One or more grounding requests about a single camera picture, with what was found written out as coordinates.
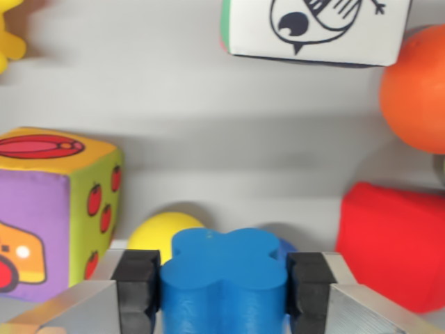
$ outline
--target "blue foam block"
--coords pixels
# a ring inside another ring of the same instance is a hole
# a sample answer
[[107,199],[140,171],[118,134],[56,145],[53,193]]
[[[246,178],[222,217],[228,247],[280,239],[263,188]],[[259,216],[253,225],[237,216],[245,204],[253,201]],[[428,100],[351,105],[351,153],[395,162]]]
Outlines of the blue foam block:
[[286,269],[266,231],[184,230],[161,268],[165,334],[282,334]]

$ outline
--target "white backdrop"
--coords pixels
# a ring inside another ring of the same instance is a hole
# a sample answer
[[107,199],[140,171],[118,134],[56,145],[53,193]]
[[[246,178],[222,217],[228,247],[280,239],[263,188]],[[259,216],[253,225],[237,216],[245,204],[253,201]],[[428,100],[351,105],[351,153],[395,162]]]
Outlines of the white backdrop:
[[[280,222],[299,248],[330,250],[353,182],[440,186],[433,157],[382,119],[380,68],[229,56],[219,14],[220,0],[25,1],[8,19],[30,52],[0,76],[0,131],[122,147],[119,239],[180,203],[222,231]],[[445,1],[414,0],[409,27],[444,20]]]

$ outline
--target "black rubber pad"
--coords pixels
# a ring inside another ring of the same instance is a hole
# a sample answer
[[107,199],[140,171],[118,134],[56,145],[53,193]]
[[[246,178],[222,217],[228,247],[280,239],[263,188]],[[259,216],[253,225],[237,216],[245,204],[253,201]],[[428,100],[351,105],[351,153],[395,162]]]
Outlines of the black rubber pad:
[[324,334],[330,285],[337,283],[322,253],[289,253],[288,311],[293,334]]
[[112,280],[118,286],[121,334],[152,334],[159,309],[160,255],[157,250],[126,250]]

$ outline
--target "white cube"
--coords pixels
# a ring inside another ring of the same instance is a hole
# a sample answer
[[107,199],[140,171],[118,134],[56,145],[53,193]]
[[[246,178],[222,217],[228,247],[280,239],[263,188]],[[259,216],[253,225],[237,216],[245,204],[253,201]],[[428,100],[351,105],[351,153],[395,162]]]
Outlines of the white cube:
[[411,0],[224,0],[231,54],[295,61],[392,65]]

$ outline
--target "red foam block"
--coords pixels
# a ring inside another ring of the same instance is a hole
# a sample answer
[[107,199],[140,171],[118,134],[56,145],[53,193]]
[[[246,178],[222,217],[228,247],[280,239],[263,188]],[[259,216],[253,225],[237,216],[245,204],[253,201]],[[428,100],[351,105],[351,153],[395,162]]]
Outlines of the red foam block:
[[358,183],[337,251],[361,284],[413,312],[445,307],[445,197]]

